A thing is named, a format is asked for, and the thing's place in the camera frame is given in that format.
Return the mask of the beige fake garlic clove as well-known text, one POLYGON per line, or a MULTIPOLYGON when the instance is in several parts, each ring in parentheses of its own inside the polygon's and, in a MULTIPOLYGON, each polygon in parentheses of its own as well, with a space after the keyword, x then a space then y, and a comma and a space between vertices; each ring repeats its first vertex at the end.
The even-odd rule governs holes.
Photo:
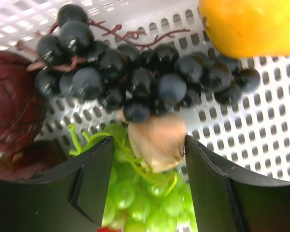
POLYGON ((128 139, 141 165, 162 173, 179 165, 184 159, 187 128, 175 113, 152 115, 142 123, 128 123, 128 139))

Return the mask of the red fake apple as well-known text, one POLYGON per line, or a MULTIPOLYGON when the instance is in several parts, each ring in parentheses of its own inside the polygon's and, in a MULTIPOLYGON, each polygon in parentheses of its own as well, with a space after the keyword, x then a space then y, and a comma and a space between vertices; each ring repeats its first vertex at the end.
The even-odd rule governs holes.
POLYGON ((104 228, 97 229, 97 232, 122 232, 122 229, 115 230, 112 228, 104 227, 104 228))

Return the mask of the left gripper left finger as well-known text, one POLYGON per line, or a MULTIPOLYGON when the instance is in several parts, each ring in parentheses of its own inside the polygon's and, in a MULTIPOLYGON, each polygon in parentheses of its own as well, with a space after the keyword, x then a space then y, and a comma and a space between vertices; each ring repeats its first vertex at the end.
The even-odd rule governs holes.
POLYGON ((0 232, 95 232, 113 157, 114 140, 106 137, 30 179, 0 179, 0 232))

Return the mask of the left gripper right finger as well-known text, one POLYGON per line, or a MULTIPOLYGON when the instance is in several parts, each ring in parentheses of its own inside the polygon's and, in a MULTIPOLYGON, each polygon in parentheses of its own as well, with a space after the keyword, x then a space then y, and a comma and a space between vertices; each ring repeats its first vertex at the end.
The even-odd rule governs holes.
POLYGON ((201 232, 290 232, 290 182, 250 171, 192 136, 186 166, 201 232))

